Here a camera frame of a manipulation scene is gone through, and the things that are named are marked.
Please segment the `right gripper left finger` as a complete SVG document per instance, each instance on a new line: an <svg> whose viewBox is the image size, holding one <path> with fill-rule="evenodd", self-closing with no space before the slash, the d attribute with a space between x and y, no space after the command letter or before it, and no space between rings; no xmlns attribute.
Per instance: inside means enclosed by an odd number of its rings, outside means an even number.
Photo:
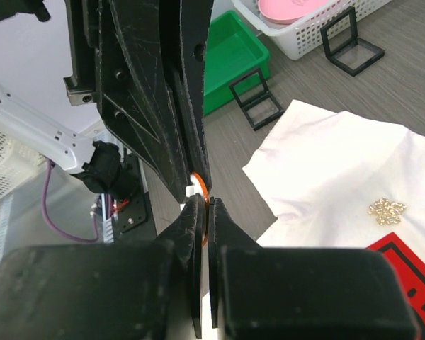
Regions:
<svg viewBox="0 0 425 340"><path fill-rule="evenodd" d="M152 241L28 246L0 262L0 339L199 339L198 199Z"/></svg>

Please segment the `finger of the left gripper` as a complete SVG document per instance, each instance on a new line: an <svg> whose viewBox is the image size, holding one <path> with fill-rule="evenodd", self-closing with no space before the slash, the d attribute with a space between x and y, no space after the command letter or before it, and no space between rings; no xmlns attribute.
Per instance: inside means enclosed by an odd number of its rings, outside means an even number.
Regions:
<svg viewBox="0 0 425 340"><path fill-rule="evenodd" d="M213 3L174 1L176 12L176 94L181 105L180 123L189 171L211 187L212 179L204 131L206 42Z"/></svg>
<svg viewBox="0 0 425 340"><path fill-rule="evenodd" d="M177 202L195 169L195 4L100 1L98 111Z"/></svg>

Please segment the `gold flower brooch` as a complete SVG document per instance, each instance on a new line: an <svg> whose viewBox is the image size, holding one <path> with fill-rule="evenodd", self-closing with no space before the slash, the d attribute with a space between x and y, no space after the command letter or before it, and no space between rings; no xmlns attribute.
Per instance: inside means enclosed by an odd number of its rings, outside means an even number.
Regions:
<svg viewBox="0 0 425 340"><path fill-rule="evenodd" d="M397 225L401 223L401 216L406 211L404 203L391 201L387 197L381 197L368 207L368 214L375 218L379 225Z"/></svg>

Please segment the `white printed t-shirt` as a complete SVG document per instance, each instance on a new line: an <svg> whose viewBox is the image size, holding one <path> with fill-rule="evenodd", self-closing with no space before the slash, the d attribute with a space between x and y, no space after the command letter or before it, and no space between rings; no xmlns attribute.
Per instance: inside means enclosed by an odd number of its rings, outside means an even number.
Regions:
<svg viewBox="0 0 425 340"><path fill-rule="evenodd" d="M383 250L425 337L424 136L292 101L244 173L276 219L261 246ZM381 197L407 206L401 223L368 214Z"/></svg>

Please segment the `orange round brooch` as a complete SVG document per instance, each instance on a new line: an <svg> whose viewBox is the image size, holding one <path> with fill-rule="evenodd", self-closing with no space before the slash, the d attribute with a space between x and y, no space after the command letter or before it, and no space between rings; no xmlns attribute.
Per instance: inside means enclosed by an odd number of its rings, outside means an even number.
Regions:
<svg viewBox="0 0 425 340"><path fill-rule="evenodd" d="M208 243L208 212L210 206L210 196L205 181L197 172L190 175L190 183L185 189L186 197L195 196L198 199L200 211L200 235L201 244L204 247Z"/></svg>

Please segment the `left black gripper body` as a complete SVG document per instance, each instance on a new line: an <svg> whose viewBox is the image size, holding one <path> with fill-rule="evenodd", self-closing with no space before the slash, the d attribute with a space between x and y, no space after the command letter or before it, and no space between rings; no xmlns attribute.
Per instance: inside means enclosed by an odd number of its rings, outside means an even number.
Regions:
<svg viewBox="0 0 425 340"><path fill-rule="evenodd" d="M98 1L66 1L72 75L65 77L72 106L96 100L96 49L99 38Z"/></svg>

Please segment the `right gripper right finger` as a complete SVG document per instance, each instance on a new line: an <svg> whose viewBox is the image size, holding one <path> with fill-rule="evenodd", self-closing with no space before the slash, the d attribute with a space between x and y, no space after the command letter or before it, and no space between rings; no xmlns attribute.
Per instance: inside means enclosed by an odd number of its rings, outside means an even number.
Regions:
<svg viewBox="0 0 425 340"><path fill-rule="evenodd" d="M220 339L418 339L390 262L368 249L262 247L214 198L212 327Z"/></svg>

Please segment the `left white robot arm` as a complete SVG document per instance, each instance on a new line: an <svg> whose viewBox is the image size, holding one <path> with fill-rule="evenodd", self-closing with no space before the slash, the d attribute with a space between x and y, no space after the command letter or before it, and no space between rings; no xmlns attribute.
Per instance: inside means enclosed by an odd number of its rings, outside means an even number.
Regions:
<svg viewBox="0 0 425 340"><path fill-rule="evenodd" d="M203 125L211 1L67 1L72 105L95 103L105 127L184 203L211 189ZM135 192L116 146L95 142L0 84L0 132L50 158L94 193Z"/></svg>

